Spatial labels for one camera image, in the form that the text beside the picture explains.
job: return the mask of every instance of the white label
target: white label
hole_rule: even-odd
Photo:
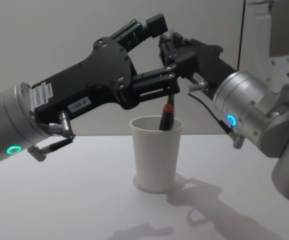
[[[41,105],[49,103],[49,98],[54,96],[51,83],[46,84],[43,82],[40,86],[33,88],[32,96],[34,108],[38,108]]]
[[[51,83],[48,83],[46,87],[47,87],[46,93],[48,95],[48,99],[52,98],[54,96],[54,93],[53,93],[53,87],[51,86]]]
[[[70,110],[71,113],[74,113],[80,109],[83,109],[84,107],[91,105],[91,101],[86,96],[78,101],[75,101],[74,103],[67,106],[67,108]]]
[[[33,95],[34,108],[40,107],[41,105],[45,104],[41,86],[37,86],[34,89],[32,89],[32,95]]]
[[[49,98],[47,96],[48,89],[47,89],[47,86],[46,86],[45,82],[41,83],[41,90],[42,90],[42,97],[43,97],[43,100],[44,100],[44,104],[49,103]]]

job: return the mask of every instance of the robotic hand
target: robotic hand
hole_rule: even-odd
[[[164,67],[137,74],[128,52],[168,29],[162,14],[146,25],[132,20],[112,36],[97,40],[92,53],[78,64],[33,87],[20,83],[0,93],[0,161],[23,149],[43,161],[46,154],[73,142],[70,120],[106,103],[127,110],[177,94],[177,79],[182,77],[194,83],[191,89],[213,100],[227,120],[219,124],[236,148],[248,138],[268,157],[280,158],[272,179],[289,199],[289,0],[254,1],[261,79],[222,61],[221,47],[183,39],[178,33],[171,39],[160,37]],[[281,15],[285,31],[280,29]],[[194,80],[194,74],[203,81]],[[42,149],[36,146],[53,134],[66,139]]]
[[[249,1],[255,13],[255,62],[260,78],[235,71],[221,59],[222,48],[178,33],[161,37],[160,56],[168,65],[182,54],[195,52],[198,73],[191,91],[202,91],[224,119],[221,124],[242,147],[249,139],[270,158],[279,158],[272,172],[276,188],[289,199],[289,0]]]
[[[177,78],[193,74],[195,53],[174,63],[137,74],[128,52],[149,37],[168,30],[158,14],[142,25],[130,21],[110,37],[98,39],[83,61],[37,84],[20,83],[0,93],[0,161],[21,150],[38,161],[74,140],[70,121],[106,103],[128,110],[140,102],[177,94]],[[42,140],[57,134],[64,140],[42,149]]]

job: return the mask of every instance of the paper cup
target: paper cup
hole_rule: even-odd
[[[136,165],[136,184],[148,193],[162,194],[174,185],[184,124],[174,119],[173,128],[160,131],[161,116],[142,116],[130,122]]]

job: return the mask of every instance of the black marker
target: black marker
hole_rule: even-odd
[[[174,124],[174,105],[165,104],[160,121],[160,131],[168,131]]]

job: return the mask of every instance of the table surface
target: table surface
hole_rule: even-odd
[[[24,151],[0,163],[0,240],[289,240],[276,161],[184,135],[174,191],[149,194],[134,186],[131,136],[80,136],[44,162]]]

